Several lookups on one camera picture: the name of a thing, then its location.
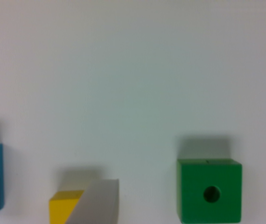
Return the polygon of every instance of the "green block with hole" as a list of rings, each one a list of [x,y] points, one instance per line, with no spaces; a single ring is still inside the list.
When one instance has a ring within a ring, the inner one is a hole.
[[[178,160],[177,212],[182,223],[237,223],[242,214],[242,164]]]

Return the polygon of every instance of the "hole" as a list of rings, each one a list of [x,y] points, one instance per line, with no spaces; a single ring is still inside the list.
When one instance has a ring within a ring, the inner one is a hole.
[[[217,187],[208,187],[204,192],[204,198],[208,203],[215,203],[220,198],[220,191]]]

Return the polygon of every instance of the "white wall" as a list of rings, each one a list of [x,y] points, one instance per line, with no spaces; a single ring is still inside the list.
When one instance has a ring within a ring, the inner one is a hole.
[[[119,224],[179,223],[177,139],[206,134],[266,223],[266,1],[0,1],[0,223],[49,223],[69,170],[120,179]]]

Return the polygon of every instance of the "yellow block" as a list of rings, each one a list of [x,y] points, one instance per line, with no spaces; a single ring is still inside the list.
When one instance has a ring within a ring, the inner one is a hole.
[[[49,200],[49,223],[64,224],[84,190],[59,191]]]

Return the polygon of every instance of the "green cube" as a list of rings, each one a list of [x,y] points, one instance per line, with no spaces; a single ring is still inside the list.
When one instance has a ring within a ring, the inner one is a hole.
[[[242,214],[242,164],[178,160],[177,210],[182,223],[236,223]]]

